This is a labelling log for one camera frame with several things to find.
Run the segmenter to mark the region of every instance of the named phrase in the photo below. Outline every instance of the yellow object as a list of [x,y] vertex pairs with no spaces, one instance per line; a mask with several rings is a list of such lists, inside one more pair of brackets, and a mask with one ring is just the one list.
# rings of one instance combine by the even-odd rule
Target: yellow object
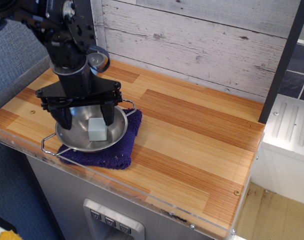
[[4,231],[0,234],[0,240],[23,240],[18,234],[14,233],[13,230]]

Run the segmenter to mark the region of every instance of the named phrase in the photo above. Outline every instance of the wood screw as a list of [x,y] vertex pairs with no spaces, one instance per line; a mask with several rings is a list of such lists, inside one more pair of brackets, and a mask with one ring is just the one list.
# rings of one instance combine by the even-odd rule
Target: wood screw
[[234,191],[234,195],[235,195],[235,196],[240,196],[240,195],[241,195],[241,192],[238,191],[238,190],[235,190],[235,191]]

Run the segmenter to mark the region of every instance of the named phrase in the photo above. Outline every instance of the gray fabric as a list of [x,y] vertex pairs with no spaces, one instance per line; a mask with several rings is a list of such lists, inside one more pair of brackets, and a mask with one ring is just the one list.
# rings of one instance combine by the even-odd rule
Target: gray fabric
[[48,68],[47,55],[31,30],[8,21],[0,31],[0,107]]
[[0,91],[0,108],[21,92],[27,85],[45,72],[49,67],[50,57],[44,57],[40,62],[32,66],[25,73],[7,85]]

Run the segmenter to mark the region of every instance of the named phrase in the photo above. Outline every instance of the stainless steel bowl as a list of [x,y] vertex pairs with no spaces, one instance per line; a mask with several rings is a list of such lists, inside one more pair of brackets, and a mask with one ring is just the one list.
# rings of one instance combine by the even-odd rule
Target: stainless steel bowl
[[[70,108],[73,116],[72,128],[70,130],[62,128],[58,123],[55,126],[54,134],[44,138],[42,140],[42,150],[45,153],[58,156],[70,149],[85,153],[94,153],[117,143],[125,134],[127,130],[127,116],[133,114],[136,111],[136,106],[133,101],[123,99],[123,101],[133,104],[134,110],[125,114],[124,111],[116,106],[114,112],[114,122],[107,127],[107,140],[106,141],[90,141],[88,136],[88,119],[89,118],[102,118],[102,112],[100,105],[92,106],[79,106]],[[68,147],[68,149],[53,153],[45,149],[45,141],[53,136],[57,135],[57,138]]]

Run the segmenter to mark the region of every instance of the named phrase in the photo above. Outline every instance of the black frame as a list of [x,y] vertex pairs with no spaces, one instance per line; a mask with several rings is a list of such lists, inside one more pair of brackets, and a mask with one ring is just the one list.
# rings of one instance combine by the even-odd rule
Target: black frame
[[302,27],[304,24],[304,0],[301,0],[296,16],[293,21],[293,25],[291,27],[290,33],[288,35],[288,39],[286,41],[280,62],[277,66],[274,79],[272,81],[271,87],[268,91],[264,107],[262,109],[259,122],[262,124],[266,124],[268,117],[271,113],[273,104],[275,102],[278,90],[281,86],[283,77],[285,75],[285,71],[290,62],[291,56],[293,54],[294,48],[296,46],[297,40],[300,36]]

